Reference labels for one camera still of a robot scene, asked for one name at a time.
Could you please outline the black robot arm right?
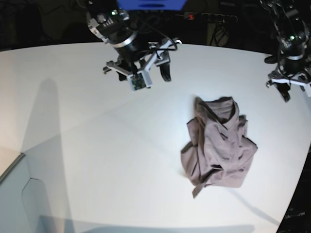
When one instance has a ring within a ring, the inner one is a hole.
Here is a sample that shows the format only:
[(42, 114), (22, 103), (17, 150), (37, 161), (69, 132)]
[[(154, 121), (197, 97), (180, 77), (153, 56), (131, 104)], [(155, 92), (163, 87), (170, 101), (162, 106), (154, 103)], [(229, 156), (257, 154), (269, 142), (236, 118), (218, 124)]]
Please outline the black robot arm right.
[(164, 81), (171, 81), (169, 52), (177, 50), (177, 39), (156, 26), (161, 11), (127, 10), (117, 0), (86, 0), (85, 4), (89, 30), (118, 53), (116, 61), (106, 63), (104, 73), (116, 72), (133, 91), (152, 86), (152, 66), (160, 69)]

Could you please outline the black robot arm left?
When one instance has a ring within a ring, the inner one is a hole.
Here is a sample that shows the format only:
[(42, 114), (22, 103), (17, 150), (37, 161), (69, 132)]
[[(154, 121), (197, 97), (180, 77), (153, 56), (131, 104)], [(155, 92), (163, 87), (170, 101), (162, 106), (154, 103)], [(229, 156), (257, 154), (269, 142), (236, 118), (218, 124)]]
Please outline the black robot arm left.
[(274, 86), (285, 102), (290, 100), (292, 85), (300, 86), (311, 96), (311, 32), (301, 18), (293, 0), (261, 0), (261, 6), (272, 18), (278, 49), (264, 59), (276, 64), (268, 74), (266, 86)]

